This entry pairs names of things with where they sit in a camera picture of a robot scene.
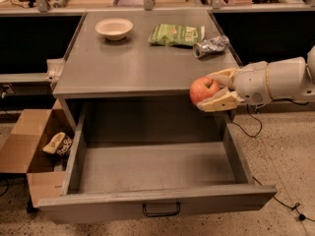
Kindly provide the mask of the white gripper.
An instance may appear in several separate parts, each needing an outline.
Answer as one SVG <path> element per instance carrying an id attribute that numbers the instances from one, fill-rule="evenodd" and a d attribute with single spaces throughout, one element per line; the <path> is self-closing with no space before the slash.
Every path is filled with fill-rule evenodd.
<path id="1" fill-rule="evenodd" d="M 197 103 L 204 112 L 218 112 L 235 109 L 246 102 L 249 105 L 267 104 L 272 101 L 267 87 L 267 66 L 265 61 L 251 63 L 243 68 L 228 68 L 207 75 L 221 88 L 214 96 Z"/>

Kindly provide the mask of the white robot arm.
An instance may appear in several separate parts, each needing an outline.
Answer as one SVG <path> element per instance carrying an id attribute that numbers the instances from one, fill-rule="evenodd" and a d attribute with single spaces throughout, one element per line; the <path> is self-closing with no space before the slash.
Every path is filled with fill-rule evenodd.
<path id="1" fill-rule="evenodd" d="M 276 62 L 256 62 L 243 68 L 224 69 L 208 75 L 221 89 L 197 100 L 204 112 L 235 109 L 239 105 L 264 106 L 276 100 L 315 100 L 315 46 L 303 57 Z"/>

